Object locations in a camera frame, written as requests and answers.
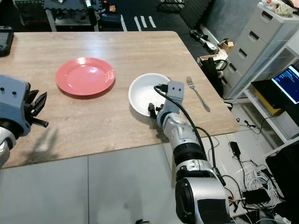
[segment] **wooden table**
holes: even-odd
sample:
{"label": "wooden table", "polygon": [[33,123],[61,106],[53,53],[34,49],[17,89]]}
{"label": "wooden table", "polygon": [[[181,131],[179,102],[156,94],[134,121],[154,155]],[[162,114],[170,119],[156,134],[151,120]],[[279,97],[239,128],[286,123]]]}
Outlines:
{"label": "wooden table", "polygon": [[[116,73],[113,88],[94,99],[64,95],[56,86],[56,71],[78,57],[110,63]],[[132,81],[149,72],[183,83],[186,76],[192,77],[211,112],[187,87],[183,106],[211,135],[239,128],[175,32],[15,33],[11,53],[0,65],[1,74],[48,92],[38,118],[49,121],[49,126],[33,125],[28,136],[19,138],[7,168],[166,142],[156,121],[135,112],[128,100]]]}

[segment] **electronic device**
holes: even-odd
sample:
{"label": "electronic device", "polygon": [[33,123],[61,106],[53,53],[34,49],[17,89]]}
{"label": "electronic device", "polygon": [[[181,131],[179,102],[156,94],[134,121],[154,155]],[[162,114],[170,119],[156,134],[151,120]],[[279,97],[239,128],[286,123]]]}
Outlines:
{"label": "electronic device", "polygon": [[120,14],[111,14],[111,13],[104,13],[101,17],[101,24],[107,25],[119,25],[121,24],[121,15]]}
{"label": "electronic device", "polygon": [[247,204],[260,204],[270,201],[267,191],[263,188],[257,190],[244,191],[243,196]]}
{"label": "electronic device", "polygon": [[252,85],[274,109],[299,103],[299,70],[294,65],[282,70],[271,80],[255,81]]}
{"label": "electronic device", "polygon": [[9,55],[14,32],[11,27],[0,26],[0,57]]}
{"label": "electronic device", "polygon": [[229,142],[229,146],[231,147],[232,151],[233,151],[233,154],[238,158],[240,159],[240,149],[239,149],[239,146],[238,146],[238,143],[236,143],[235,141],[230,141]]}

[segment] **white cable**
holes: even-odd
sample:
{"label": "white cable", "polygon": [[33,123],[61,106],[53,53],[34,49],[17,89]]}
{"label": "white cable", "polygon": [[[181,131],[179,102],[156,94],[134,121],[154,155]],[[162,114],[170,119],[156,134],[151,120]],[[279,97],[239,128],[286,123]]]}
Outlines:
{"label": "white cable", "polygon": [[252,221],[251,221],[251,219],[249,218],[249,216],[248,216],[246,213],[244,213],[244,215],[246,215],[246,216],[247,216],[248,220],[249,220],[249,221],[250,221],[250,223],[252,224]]}
{"label": "white cable", "polygon": [[262,203],[268,209],[273,209],[279,203],[279,197],[276,188],[273,186],[268,176],[258,168],[249,172],[245,180],[247,190],[256,190],[267,185],[264,188],[269,195],[270,201]]}
{"label": "white cable", "polygon": [[272,221],[275,221],[275,222],[278,222],[278,223],[285,223],[285,222],[282,222],[282,221],[278,221],[278,220],[276,220],[276,219],[262,218],[262,219],[258,220],[258,221],[257,221],[256,223],[254,223],[254,224],[257,224],[258,222],[260,222],[260,221],[262,221],[262,220],[272,220]]}

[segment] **white drawer unit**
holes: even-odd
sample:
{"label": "white drawer unit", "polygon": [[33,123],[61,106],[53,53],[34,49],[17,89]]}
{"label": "white drawer unit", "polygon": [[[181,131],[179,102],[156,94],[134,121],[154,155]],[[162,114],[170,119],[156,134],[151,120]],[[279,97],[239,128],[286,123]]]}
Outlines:
{"label": "white drawer unit", "polygon": [[[224,97],[234,98],[298,29],[299,16],[277,15],[259,2],[227,58],[232,66],[224,71],[230,86],[225,87]],[[290,59],[281,57],[281,63],[285,60]]]}
{"label": "white drawer unit", "polygon": [[227,62],[228,65],[223,71],[223,77],[230,86],[235,86],[242,79],[242,75],[234,64],[232,64],[229,60],[227,60]]}
{"label": "white drawer unit", "polygon": [[246,74],[266,47],[267,44],[258,35],[245,27],[228,60],[241,74]]}
{"label": "white drawer unit", "polygon": [[246,26],[259,35],[264,42],[270,43],[279,30],[290,23],[298,23],[298,17],[294,15],[288,18],[277,15],[259,3]]}

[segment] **laptop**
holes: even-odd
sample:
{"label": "laptop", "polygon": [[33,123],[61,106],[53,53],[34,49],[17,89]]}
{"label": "laptop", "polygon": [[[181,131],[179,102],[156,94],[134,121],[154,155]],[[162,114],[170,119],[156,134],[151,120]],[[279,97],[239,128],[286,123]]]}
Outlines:
{"label": "laptop", "polygon": [[299,103],[299,70],[290,65],[270,80],[251,83],[274,108]]}

